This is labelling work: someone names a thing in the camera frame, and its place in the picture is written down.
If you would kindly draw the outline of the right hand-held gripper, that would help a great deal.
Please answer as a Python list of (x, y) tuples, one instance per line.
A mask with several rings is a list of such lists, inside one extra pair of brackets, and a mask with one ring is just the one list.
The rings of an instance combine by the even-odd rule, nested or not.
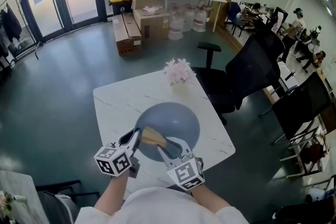
[(205, 183), (203, 159), (195, 157), (184, 140), (177, 137), (165, 139), (166, 147), (158, 145), (156, 148), (167, 166), (167, 174), (171, 180), (183, 190), (191, 190)]

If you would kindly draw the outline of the grey marble side table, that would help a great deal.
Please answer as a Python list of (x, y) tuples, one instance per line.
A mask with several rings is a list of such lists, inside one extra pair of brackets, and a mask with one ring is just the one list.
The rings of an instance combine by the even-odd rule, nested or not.
[(19, 224), (49, 224), (31, 176), (0, 170), (0, 190), (26, 198), (12, 203), (12, 217)]

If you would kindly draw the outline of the metal chair brown seat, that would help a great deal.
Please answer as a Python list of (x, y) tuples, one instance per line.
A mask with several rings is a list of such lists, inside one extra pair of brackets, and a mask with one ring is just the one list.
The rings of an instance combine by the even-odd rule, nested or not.
[(280, 161), (296, 160), (300, 172), (286, 175), (285, 178), (304, 177), (322, 172), (322, 159), (328, 154), (325, 139), (321, 125), (295, 137), (287, 147), (293, 154), (281, 158)]

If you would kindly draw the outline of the pink flowers in glass vase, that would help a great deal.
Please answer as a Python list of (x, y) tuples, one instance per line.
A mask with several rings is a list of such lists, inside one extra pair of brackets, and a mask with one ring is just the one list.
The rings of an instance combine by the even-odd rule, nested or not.
[(0, 215), (4, 224), (16, 223), (12, 216), (12, 203), (26, 203), (27, 198), (22, 195), (11, 195), (8, 192), (0, 190)]

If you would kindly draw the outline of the big blue plate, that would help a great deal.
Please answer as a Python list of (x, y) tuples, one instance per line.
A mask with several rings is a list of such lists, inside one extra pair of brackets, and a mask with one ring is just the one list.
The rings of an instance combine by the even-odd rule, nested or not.
[(200, 137), (200, 123), (195, 113), (185, 105), (163, 102), (145, 110), (135, 124), (135, 130), (150, 127), (163, 137), (184, 140), (193, 149)]

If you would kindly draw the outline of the grey padded chair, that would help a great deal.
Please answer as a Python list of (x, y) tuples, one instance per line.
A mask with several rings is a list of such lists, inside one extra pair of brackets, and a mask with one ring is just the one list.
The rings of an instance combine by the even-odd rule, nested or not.
[(56, 224), (75, 224), (80, 208), (76, 203), (77, 198), (95, 196), (100, 197), (98, 191), (76, 193), (74, 185), (81, 185), (81, 180), (70, 180), (61, 183), (36, 186), (38, 193), (44, 195), (44, 203), (52, 220)]

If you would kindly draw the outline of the black mesh visitor chair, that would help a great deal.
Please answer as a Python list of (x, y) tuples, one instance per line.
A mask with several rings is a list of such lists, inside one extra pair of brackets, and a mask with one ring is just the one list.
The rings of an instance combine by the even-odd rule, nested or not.
[(283, 130), (283, 136), (290, 140), (303, 124), (311, 123), (330, 104), (329, 93), (319, 75), (314, 72), (301, 85), (275, 102), (272, 110)]

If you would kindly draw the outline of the dark hanging jacket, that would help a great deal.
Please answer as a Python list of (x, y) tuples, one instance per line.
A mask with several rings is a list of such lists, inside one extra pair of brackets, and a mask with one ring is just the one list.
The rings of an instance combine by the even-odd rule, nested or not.
[(7, 38), (10, 42), (12, 42), (14, 38), (19, 40), (22, 27), (8, 4), (6, 4), (6, 8), (7, 11), (3, 9), (0, 11), (0, 18), (2, 20), (2, 25), (4, 27)]

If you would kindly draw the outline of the clear water jug red cap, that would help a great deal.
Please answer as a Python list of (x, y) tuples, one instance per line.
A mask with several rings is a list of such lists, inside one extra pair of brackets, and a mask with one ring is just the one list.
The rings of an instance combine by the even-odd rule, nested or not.
[(193, 20), (193, 30), (196, 32), (205, 32), (206, 31), (206, 20), (207, 20), (207, 12), (206, 6), (202, 5), (197, 8), (195, 13), (195, 17)]
[(185, 4), (183, 32), (187, 32), (192, 29), (194, 18), (195, 18), (195, 8), (190, 4)]
[(179, 40), (183, 38), (184, 20), (182, 18), (174, 19), (170, 22), (168, 38)]
[(183, 10), (177, 3), (172, 3), (169, 9), (171, 21), (183, 19)]

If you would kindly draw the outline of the blue chair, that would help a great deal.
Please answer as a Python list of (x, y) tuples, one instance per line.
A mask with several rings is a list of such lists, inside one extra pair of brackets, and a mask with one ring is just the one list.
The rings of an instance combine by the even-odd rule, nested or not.
[(224, 26), (227, 26), (228, 24), (232, 25), (232, 35), (234, 35), (236, 28), (238, 27), (240, 29), (239, 37), (242, 34), (242, 31), (245, 29), (245, 27), (248, 24), (248, 20), (242, 20), (238, 14), (242, 10), (240, 9), (237, 2), (230, 2), (229, 5), (229, 11), (227, 13), (226, 20), (224, 22)]

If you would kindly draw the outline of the black mesh office chair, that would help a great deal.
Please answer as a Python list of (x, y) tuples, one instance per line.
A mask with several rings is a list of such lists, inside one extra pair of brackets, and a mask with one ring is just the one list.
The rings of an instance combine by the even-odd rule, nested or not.
[(206, 67), (193, 67), (192, 70), (224, 125), (227, 124), (224, 113), (239, 110), (245, 97), (280, 78), (277, 59), (285, 47), (271, 30), (251, 35), (224, 71), (211, 67), (213, 53), (221, 51), (218, 45), (199, 42), (197, 47), (207, 51)]

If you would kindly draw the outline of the brown wooden board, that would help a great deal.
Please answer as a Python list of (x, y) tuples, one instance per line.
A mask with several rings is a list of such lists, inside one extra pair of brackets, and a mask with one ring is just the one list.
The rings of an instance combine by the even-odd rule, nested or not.
[(215, 15), (217, 16), (216, 26), (224, 26), (225, 20), (230, 8), (230, 3), (232, 0), (225, 0), (226, 2), (216, 2), (215, 4)]

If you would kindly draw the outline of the white round device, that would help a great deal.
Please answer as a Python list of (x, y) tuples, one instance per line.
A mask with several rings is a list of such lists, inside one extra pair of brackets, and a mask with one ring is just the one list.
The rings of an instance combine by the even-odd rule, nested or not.
[(310, 188), (306, 195), (306, 203), (313, 203), (316, 201), (324, 200), (326, 197), (326, 191), (320, 188)]

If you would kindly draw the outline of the medium stacked cardboard box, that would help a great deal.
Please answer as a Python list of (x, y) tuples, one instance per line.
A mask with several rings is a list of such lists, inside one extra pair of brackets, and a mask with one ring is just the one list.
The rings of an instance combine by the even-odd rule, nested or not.
[(143, 9), (146, 6), (164, 6), (164, 0), (132, 0), (132, 9)]

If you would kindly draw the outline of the person's left forearm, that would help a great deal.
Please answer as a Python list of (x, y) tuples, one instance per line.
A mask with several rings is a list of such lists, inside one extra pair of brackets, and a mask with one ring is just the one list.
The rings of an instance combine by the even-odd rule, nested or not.
[(94, 208), (109, 216), (121, 209), (129, 174), (124, 173), (111, 179)]

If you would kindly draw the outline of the white marble table black legs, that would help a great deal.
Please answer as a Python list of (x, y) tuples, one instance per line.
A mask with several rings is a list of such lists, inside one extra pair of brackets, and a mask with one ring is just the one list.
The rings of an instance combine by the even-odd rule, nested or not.
[(162, 102), (180, 103), (191, 109), (199, 124), (184, 141), (207, 170), (235, 154), (236, 149), (219, 116), (197, 79), (171, 85), (163, 71), (112, 83), (93, 91), (102, 145), (118, 141), (134, 129), (141, 114)]

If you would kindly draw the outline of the black bin yellow lid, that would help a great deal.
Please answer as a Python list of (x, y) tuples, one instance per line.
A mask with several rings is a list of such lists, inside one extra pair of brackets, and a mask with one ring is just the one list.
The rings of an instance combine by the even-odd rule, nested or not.
[(113, 15), (132, 12), (132, 0), (108, 0)]

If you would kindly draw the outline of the pink flowers in white vase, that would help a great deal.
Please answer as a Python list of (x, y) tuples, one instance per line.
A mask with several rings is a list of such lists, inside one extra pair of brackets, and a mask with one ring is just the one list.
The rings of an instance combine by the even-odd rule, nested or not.
[(164, 74), (172, 91), (176, 94), (186, 94), (190, 85), (195, 84), (196, 74), (186, 59), (172, 59), (165, 63)]

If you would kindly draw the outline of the long flat cardboard box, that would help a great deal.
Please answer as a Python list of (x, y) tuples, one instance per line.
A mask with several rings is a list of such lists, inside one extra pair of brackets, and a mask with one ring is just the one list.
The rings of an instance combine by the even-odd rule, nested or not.
[(142, 50), (142, 35), (133, 13), (112, 17), (116, 47), (120, 56)]

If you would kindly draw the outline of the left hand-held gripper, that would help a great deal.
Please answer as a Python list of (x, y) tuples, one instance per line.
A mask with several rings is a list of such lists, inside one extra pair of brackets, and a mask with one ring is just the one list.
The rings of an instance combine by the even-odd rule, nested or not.
[(119, 145), (108, 143), (94, 156), (100, 171), (112, 178), (129, 171), (129, 177), (136, 178), (140, 169), (139, 160), (134, 156), (142, 137), (141, 129), (132, 129), (119, 138)]

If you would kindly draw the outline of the black clothes rack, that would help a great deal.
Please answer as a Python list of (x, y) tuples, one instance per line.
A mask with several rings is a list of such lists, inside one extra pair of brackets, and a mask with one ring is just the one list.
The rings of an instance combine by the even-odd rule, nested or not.
[(19, 40), (14, 38), (13, 41), (10, 42), (7, 38), (4, 27), (2, 25), (2, 20), (0, 18), (0, 66), (4, 68), (12, 68), (19, 61), (32, 54), (38, 60), (38, 51), (43, 46), (43, 44), (35, 39), (23, 14), (19, 1), (1, 1), (0, 11), (2, 9), (7, 11), (6, 4), (11, 7), (16, 18), (18, 19), (22, 27), (22, 32)]

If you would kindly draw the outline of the yellow sponge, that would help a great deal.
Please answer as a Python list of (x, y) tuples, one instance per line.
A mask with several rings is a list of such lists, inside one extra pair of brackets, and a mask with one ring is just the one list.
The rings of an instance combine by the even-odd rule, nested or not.
[(166, 139), (156, 130), (146, 126), (141, 134), (141, 143), (166, 148)]

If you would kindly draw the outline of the person's right forearm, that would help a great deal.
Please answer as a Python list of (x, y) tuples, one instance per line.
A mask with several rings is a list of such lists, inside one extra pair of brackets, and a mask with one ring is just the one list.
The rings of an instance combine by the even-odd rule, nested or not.
[(230, 204), (208, 189), (205, 185), (198, 185), (190, 191), (193, 198), (203, 207), (212, 213), (217, 213), (221, 209), (229, 207)]

